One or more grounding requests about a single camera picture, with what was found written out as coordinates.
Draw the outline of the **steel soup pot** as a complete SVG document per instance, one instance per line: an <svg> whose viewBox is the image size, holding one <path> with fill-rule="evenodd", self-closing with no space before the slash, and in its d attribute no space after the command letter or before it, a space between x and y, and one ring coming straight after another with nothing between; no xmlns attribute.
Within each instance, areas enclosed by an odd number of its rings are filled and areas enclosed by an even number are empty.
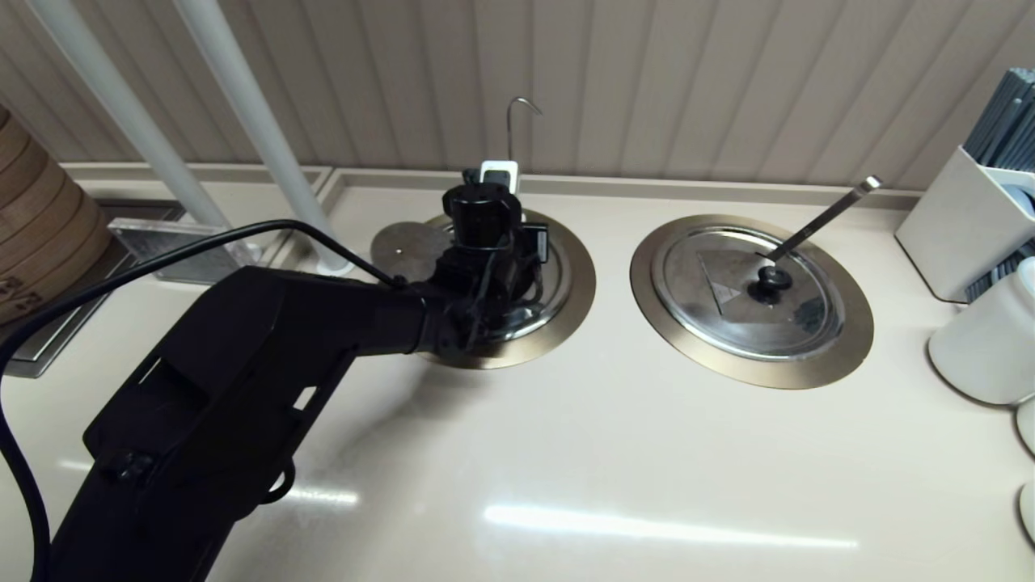
<svg viewBox="0 0 1035 582"><path fill-rule="evenodd" d="M567 235L558 225L550 228L550 259L546 264L518 263L504 288L506 302L492 311L485 327L487 345L503 344L534 334L555 320L572 295L572 257Z"/></svg>

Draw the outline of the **white metal pole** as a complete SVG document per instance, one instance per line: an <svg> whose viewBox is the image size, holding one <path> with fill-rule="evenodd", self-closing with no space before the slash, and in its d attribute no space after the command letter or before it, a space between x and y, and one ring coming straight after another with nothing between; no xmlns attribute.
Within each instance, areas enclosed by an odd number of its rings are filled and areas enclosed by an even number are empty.
<svg viewBox="0 0 1035 582"><path fill-rule="evenodd" d="M296 219L333 242L332 224L280 130L218 0L174 0L193 40Z"/></svg>
<svg viewBox="0 0 1035 582"><path fill-rule="evenodd" d="M103 110L193 220L228 229L230 223L218 204L196 180L191 169L137 98L71 0L26 3Z"/></svg>

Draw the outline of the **clear acrylic sign block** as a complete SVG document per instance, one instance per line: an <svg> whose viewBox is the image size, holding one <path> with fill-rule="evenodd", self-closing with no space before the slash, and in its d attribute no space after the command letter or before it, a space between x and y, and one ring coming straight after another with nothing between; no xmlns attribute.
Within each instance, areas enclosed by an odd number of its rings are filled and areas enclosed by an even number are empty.
<svg viewBox="0 0 1035 582"><path fill-rule="evenodd" d="M108 223L108 231L129 250L137 261L144 262L221 234L226 228L193 222L119 217ZM259 258L261 248L258 244L231 242L156 270L153 277L175 283L210 286L238 268L258 265Z"/></svg>

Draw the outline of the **white utensil holder box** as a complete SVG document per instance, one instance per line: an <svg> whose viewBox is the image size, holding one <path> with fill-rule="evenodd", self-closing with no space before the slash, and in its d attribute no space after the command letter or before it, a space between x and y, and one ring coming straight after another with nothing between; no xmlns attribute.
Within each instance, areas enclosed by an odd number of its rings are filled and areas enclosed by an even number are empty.
<svg viewBox="0 0 1035 582"><path fill-rule="evenodd" d="M1035 206L1007 187L1035 194L1035 173L986 168L958 146L895 232L940 301L967 302L979 277L1035 239Z"/></svg>

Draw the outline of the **bamboo steamer stack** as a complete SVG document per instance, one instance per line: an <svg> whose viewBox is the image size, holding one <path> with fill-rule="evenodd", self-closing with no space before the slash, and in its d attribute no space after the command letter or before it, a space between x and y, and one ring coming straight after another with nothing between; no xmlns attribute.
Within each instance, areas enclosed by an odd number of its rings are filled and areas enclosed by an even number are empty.
<svg viewBox="0 0 1035 582"><path fill-rule="evenodd" d="M0 104L0 327L54 301L99 262L108 219Z"/></svg>

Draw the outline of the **white ceramic jar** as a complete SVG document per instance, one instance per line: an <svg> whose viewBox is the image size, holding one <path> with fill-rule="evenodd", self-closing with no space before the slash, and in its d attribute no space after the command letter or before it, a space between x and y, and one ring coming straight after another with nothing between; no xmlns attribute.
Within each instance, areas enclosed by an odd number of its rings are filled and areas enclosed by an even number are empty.
<svg viewBox="0 0 1035 582"><path fill-rule="evenodd" d="M1014 406L1035 397L1035 257L931 334L929 360L968 397Z"/></svg>

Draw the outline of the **grey chopsticks bundle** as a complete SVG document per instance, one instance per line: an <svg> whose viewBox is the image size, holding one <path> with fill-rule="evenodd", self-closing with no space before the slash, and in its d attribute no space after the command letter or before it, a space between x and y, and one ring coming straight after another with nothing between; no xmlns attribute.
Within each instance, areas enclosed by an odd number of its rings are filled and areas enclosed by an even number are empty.
<svg viewBox="0 0 1035 582"><path fill-rule="evenodd" d="M1035 69L1009 69L995 88L962 148L990 169L1035 173ZM1029 217L1035 217L1035 187L1002 184ZM973 302L999 280L1015 272L1024 259L1035 257L1035 235L1014 248L990 272L965 289Z"/></svg>

